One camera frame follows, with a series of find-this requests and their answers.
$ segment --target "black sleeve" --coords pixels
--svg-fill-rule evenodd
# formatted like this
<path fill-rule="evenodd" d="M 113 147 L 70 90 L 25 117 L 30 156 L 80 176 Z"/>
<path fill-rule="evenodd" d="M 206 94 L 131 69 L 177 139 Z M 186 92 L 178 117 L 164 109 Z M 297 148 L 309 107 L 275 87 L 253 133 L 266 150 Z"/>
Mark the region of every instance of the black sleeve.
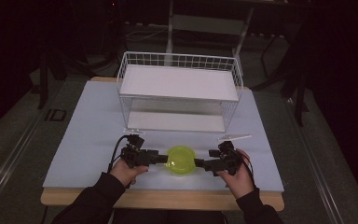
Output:
<path fill-rule="evenodd" d="M 124 186 L 117 178 L 102 173 L 97 183 L 93 187 L 84 189 L 72 204 L 54 218 L 52 223 L 107 223 L 113 205 L 124 191 Z"/>
<path fill-rule="evenodd" d="M 246 224 L 283 224 L 275 209 L 260 200 L 259 189 L 237 199 Z"/>

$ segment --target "dark background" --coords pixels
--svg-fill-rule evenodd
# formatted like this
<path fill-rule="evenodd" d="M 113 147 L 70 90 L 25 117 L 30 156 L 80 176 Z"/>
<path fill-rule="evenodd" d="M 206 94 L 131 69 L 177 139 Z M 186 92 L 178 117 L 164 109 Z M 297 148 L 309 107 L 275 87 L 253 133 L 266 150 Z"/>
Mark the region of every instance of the dark background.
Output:
<path fill-rule="evenodd" d="M 46 40 L 79 59 L 96 48 L 92 44 L 99 44 L 99 37 L 84 35 L 102 34 L 106 17 L 95 2 L 0 2 L 0 118 L 32 88 L 28 75 L 39 67 L 40 50 Z M 284 63 L 286 68 L 306 65 L 308 88 L 358 181 L 358 1 L 328 3 L 329 9 L 314 11 L 305 19 Z M 121 6 L 123 17 L 130 23 L 167 22 L 168 1 L 128 0 Z M 182 5 L 181 10 L 199 12 L 195 5 Z M 201 13 L 208 15 L 211 10 L 216 7 Z M 241 8 L 237 10 L 219 8 L 222 17 L 241 16 Z M 268 17 L 276 18 L 270 16 L 275 15 L 273 11 L 270 7 L 256 9 L 251 31 L 274 33 L 271 24 L 276 21 L 268 22 Z M 86 19 L 76 13 L 92 16 Z"/>

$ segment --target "floor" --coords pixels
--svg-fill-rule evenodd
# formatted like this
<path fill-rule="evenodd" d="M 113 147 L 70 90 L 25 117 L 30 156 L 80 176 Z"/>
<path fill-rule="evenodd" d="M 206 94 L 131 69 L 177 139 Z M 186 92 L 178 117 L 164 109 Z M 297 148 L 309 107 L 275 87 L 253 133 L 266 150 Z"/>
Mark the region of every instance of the floor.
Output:
<path fill-rule="evenodd" d="M 165 51 L 165 31 L 154 28 L 131 33 L 128 31 L 127 36 L 129 50 Z M 235 43 L 231 37 L 226 39 L 227 44 L 217 41 L 220 45 L 210 44 L 213 43 L 210 36 L 207 41 L 202 36 L 199 41 L 187 39 L 188 34 L 175 34 L 173 51 L 231 56 L 230 44 Z M 246 38 L 241 51 L 246 86 L 266 80 L 259 58 L 268 42 L 263 36 Z M 269 72 L 279 64 L 287 47 L 284 39 L 278 38 L 268 51 Z M 111 64 L 95 72 L 111 77 L 116 69 L 117 65 Z M 36 109 L 38 95 L 27 93 L 0 120 L 0 169 L 9 157 L 17 161 L 5 166 L 10 169 L 6 170 L 4 187 L 0 188 L 0 223 L 36 223 L 43 218 L 42 184 L 70 121 L 50 121 L 45 117 L 49 109 L 58 109 L 66 110 L 70 118 L 88 80 L 82 74 L 68 71 L 70 75 L 65 81 L 50 79 L 49 101 L 43 110 Z M 255 92 L 255 99 L 285 188 L 285 208 L 279 213 L 282 220 L 285 223 L 358 223 L 358 186 L 312 92 L 306 92 L 305 103 L 310 112 L 303 113 L 305 125 L 300 128 L 293 118 L 291 101 L 279 94 L 281 85 L 276 83 Z M 62 207 L 49 207 L 45 223 L 61 210 Z M 239 212 L 227 212 L 227 217 L 229 223 L 243 223 Z"/>

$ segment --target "wire rack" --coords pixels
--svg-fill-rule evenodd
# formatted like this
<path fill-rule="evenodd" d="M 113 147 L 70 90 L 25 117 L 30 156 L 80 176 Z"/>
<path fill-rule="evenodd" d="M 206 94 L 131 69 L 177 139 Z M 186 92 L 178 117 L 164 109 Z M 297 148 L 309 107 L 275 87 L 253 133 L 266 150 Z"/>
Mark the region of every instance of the wire rack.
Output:
<path fill-rule="evenodd" d="M 242 74 L 239 68 L 238 62 L 235 58 L 229 57 L 217 57 L 217 56 L 206 56 L 206 55 L 190 55 L 190 54 L 168 54 L 168 53 L 151 53 L 151 52 L 125 52 L 123 55 L 123 59 L 121 62 L 120 69 L 117 74 L 117 90 L 120 92 L 122 87 L 122 82 L 126 76 L 127 68 L 129 65 L 143 65 L 143 66 L 165 66 L 170 68 L 186 68 L 186 69 L 203 69 L 203 70 L 214 70 L 214 71 L 228 71 L 232 75 L 232 79 L 234 81 L 234 86 L 236 88 L 236 92 L 238 95 L 238 99 L 241 98 L 241 89 L 243 88 L 242 82 Z M 161 101 L 161 104 L 164 105 L 163 102 L 175 102 L 176 104 L 188 104 L 191 101 L 197 101 L 194 99 L 158 99 L 156 97 L 152 99 L 147 99 L 149 97 L 142 97 L 142 96 L 134 96 L 134 97 L 121 97 L 120 102 L 122 105 L 123 116 L 126 124 L 129 124 L 130 121 L 130 114 L 133 110 L 132 106 L 134 105 L 133 101 L 143 101 L 153 102 L 152 105 L 156 104 L 156 101 Z M 213 102 L 214 104 L 218 104 L 220 107 L 220 113 L 223 121 L 223 129 L 220 132 L 224 132 L 229 122 L 231 121 L 232 115 L 236 109 L 238 102 Z M 158 103 L 158 110 L 161 110 L 161 104 Z M 163 111 L 169 111 L 167 113 L 172 113 L 172 109 L 162 109 Z M 194 112 L 194 108 L 187 113 L 191 114 Z"/>

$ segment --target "yellow bowl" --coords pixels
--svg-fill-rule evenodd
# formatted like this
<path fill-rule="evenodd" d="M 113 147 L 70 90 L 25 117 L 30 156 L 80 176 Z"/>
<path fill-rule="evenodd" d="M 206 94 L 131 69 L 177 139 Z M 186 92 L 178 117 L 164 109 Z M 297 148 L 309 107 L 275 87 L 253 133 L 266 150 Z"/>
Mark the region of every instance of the yellow bowl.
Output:
<path fill-rule="evenodd" d="M 188 175 L 196 169 L 194 163 L 196 153 L 189 147 L 172 147 L 168 150 L 167 155 L 168 161 L 165 165 L 175 175 Z"/>

